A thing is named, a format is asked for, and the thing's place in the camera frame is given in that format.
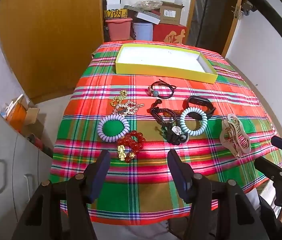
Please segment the beige claw hair clip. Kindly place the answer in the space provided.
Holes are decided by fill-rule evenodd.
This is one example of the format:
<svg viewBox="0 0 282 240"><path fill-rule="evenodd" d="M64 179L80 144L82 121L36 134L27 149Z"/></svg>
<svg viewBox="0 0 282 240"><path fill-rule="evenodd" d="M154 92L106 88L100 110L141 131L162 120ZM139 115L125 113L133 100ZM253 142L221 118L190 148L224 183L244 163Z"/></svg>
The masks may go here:
<svg viewBox="0 0 282 240"><path fill-rule="evenodd" d="M234 114L228 114L221 122L220 142L232 155L240 159L251 152L250 137L246 134L242 122Z"/></svg>

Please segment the black fitness band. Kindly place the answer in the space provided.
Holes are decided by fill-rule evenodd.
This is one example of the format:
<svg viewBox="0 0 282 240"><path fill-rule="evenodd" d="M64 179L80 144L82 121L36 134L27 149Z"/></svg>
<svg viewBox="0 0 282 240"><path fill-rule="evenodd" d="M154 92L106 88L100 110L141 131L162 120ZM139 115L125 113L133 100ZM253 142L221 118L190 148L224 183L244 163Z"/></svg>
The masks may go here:
<svg viewBox="0 0 282 240"><path fill-rule="evenodd" d="M210 119L213 116L214 111L216 110L216 108L208 99L196 95L192 95L187 100L184 100L182 106L183 109L195 106L206 107L206 110L204 112L206 113L207 119Z"/></svg>

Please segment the rhinestone hair clip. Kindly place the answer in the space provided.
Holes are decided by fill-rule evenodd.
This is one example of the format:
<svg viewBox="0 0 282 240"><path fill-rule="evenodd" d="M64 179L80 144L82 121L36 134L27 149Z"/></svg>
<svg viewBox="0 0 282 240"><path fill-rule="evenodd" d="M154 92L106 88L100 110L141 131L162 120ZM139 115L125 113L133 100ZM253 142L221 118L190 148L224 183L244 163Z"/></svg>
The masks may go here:
<svg viewBox="0 0 282 240"><path fill-rule="evenodd" d="M112 114L127 116L127 115L135 115L141 107L144 107L144 104L138 104L134 101L128 100L125 103L119 103L114 107Z"/></svg>

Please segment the plaid tablecloth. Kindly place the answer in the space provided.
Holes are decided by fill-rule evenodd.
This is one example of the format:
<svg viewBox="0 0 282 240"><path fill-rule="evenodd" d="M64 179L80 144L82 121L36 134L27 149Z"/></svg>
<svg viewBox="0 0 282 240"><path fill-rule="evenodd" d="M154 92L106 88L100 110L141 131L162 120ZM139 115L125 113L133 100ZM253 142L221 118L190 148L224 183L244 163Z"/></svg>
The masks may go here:
<svg viewBox="0 0 282 240"><path fill-rule="evenodd" d="M117 225L146 225L189 214L190 206L178 196L166 156L172 144L166 142L161 128L148 112L155 99L148 96L148 86L155 76L117 75L116 57L121 42L102 44L81 76L64 111L54 146L50 180L66 181L96 161L102 150L111 154L111 166L101 194L88 207L94 222ZM175 147L181 160L208 179L224 182L234 179L244 192L266 181L254 161L265 157L281 165L282 151L272 146L276 134L270 116L242 77L218 53L202 49L202 54L217 71L214 84L166 78L176 86L174 96L162 106L182 109L192 95L209 99L216 111L202 135ZM125 90L129 100L143 107L128 117L130 128L142 133L144 146L130 163L120 161L115 143L103 142L97 125L112 113L111 101ZM219 140L221 122L228 114L242 122L251 140L251 152L235 158Z"/></svg>

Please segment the orange container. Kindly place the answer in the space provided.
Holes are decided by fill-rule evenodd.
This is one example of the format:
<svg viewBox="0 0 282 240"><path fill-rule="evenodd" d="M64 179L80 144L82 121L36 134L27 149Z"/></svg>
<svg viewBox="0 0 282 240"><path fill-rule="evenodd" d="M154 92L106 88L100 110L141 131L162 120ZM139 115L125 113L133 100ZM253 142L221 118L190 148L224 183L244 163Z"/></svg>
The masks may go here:
<svg viewBox="0 0 282 240"><path fill-rule="evenodd" d="M27 110L28 105L23 94L18 96L16 99L13 99L5 108L6 121L19 133L23 129Z"/></svg>

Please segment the yellow shallow box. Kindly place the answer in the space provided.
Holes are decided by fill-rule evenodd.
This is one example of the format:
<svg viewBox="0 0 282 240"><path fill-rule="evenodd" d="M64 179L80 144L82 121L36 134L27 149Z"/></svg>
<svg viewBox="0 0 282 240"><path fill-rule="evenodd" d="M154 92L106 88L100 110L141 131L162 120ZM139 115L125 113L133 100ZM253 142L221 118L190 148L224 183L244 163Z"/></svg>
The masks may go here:
<svg viewBox="0 0 282 240"><path fill-rule="evenodd" d="M173 77L214 84L218 74L200 52L156 44L124 44L115 61L117 74Z"/></svg>

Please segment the red gift box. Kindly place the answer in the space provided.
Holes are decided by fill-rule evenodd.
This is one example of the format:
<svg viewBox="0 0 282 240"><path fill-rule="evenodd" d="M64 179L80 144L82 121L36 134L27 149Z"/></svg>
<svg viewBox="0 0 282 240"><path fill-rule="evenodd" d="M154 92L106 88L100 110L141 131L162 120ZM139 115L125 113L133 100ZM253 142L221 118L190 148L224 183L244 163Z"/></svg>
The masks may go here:
<svg viewBox="0 0 282 240"><path fill-rule="evenodd" d="M183 43L187 27L183 25L158 24L153 27L153 41Z"/></svg>

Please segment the blue plastic bucket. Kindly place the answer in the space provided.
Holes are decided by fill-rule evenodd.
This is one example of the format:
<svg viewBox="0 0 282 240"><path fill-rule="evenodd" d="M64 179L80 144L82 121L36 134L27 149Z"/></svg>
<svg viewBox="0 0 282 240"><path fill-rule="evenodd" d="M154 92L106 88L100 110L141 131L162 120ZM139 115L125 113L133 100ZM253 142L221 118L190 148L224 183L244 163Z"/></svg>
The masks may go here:
<svg viewBox="0 0 282 240"><path fill-rule="evenodd" d="M152 23L134 23L133 31L136 40L152 41L153 39L153 24Z"/></svg>

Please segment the pink plastic bin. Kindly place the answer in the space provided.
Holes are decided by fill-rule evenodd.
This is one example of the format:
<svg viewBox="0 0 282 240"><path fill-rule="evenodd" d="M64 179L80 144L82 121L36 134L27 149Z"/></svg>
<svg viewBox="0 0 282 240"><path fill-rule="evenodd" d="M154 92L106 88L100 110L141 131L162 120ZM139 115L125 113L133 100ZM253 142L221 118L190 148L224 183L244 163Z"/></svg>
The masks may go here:
<svg viewBox="0 0 282 240"><path fill-rule="evenodd" d="M130 39L132 18L114 18L105 21L111 41L124 41Z"/></svg>

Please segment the wooden wardrobe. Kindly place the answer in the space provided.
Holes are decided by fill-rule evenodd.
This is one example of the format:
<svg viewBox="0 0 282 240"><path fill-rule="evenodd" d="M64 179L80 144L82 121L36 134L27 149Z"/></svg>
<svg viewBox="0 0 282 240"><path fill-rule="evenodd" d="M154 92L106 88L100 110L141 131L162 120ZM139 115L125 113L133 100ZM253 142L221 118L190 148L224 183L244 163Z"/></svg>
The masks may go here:
<svg viewBox="0 0 282 240"><path fill-rule="evenodd" d="M103 41L101 0L0 0L0 45L33 103L71 94Z"/></svg>

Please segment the wooden door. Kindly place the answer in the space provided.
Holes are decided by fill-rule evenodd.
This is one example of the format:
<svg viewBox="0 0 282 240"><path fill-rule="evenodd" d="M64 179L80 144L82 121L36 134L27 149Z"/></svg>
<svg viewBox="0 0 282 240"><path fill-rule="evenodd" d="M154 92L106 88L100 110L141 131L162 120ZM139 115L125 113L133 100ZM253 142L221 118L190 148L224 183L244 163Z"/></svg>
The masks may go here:
<svg viewBox="0 0 282 240"><path fill-rule="evenodd" d="M187 45L225 57L236 29L242 0L193 0Z"/></svg>

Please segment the white striped box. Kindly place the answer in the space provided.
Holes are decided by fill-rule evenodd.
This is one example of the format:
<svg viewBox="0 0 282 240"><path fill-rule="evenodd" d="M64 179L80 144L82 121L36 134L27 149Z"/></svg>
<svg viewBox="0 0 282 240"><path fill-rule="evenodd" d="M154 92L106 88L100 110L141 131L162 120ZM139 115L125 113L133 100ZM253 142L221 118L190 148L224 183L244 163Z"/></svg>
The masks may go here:
<svg viewBox="0 0 282 240"><path fill-rule="evenodd" d="M153 12L150 12L150 11L137 12L136 18L150 22L150 23L155 24L155 25L158 25L161 21L161 18L160 18L159 15L154 14Z"/></svg>

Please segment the brown cardboard box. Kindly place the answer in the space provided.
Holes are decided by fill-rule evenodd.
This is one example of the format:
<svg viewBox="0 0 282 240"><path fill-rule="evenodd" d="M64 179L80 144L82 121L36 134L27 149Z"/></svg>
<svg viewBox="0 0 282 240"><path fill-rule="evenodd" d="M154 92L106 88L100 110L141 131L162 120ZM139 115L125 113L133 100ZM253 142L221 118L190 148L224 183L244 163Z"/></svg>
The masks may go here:
<svg viewBox="0 0 282 240"><path fill-rule="evenodd" d="M181 19L181 12L184 8L183 5L175 4L172 2L163 1L160 6L160 23L179 25Z"/></svg>

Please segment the yellow printed box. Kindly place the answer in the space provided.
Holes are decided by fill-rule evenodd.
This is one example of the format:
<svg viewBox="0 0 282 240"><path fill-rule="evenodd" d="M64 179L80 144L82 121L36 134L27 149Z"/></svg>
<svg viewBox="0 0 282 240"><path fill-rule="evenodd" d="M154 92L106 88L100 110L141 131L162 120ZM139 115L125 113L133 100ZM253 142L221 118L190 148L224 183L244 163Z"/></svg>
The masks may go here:
<svg viewBox="0 0 282 240"><path fill-rule="evenodd" d="M112 20L118 18L127 18L128 10L127 9L112 9L112 10L105 10L104 11L104 19L105 20Z"/></svg>

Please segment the clear plastic bag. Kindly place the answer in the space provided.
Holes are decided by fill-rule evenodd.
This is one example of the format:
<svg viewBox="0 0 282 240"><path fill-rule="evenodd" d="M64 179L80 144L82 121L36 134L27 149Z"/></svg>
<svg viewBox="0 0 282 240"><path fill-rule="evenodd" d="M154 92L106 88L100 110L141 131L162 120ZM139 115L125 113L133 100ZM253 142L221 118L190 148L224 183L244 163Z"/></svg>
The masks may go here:
<svg viewBox="0 0 282 240"><path fill-rule="evenodd" d="M133 6L142 10L151 11L151 10L160 9L162 3L163 2L160 0L144 0L134 3Z"/></svg>

